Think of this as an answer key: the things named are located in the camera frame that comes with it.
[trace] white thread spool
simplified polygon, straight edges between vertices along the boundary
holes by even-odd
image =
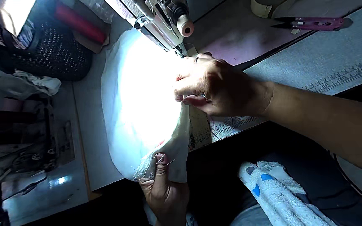
[[[194,23],[184,14],[178,18],[177,28],[182,36],[189,37],[194,32]]]

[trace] blue and white towel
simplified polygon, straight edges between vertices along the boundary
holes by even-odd
[[[336,226],[309,204],[304,189],[277,162],[244,162],[239,178],[251,191],[273,226]]]

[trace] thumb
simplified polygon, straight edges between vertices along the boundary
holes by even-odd
[[[190,95],[184,98],[183,103],[185,105],[192,105],[207,114],[211,114],[213,112],[213,105],[212,103],[208,103],[206,98],[203,96],[195,96]]]
[[[159,153],[156,155],[156,176],[154,177],[153,190],[166,191],[168,186],[168,158]]]

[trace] hand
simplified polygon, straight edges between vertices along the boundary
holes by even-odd
[[[153,213],[161,226],[185,226],[185,215],[189,201],[187,183],[174,183],[168,180],[168,159],[165,154],[157,154],[156,176],[153,180],[142,178],[142,187]]]
[[[180,69],[174,85],[175,100],[209,115],[261,116],[273,95],[273,83],[256,81],[208,54],[184,58]]]

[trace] white fabric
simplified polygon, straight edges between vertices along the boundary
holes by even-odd
[[[152,178],[161,152],[172,161],[169,179],[187,182],[189,108],[174,100],[172,88],[180,60],[135,29],[106,51],[104,120],[112,161],[125,178]]]
[[[0,77],[0,90],[19,100],[25,100],[33,94],[55,95],[61,86],[57,78],[36,77],[30,73],[15,70],[13,75]]]
[[[247,169],[254,167],[251,174]],[[244,162],[239,178],[251,191],[273,226],[336,226],[314,205],[302,202],[297,194],[304,189],[277,162]]]

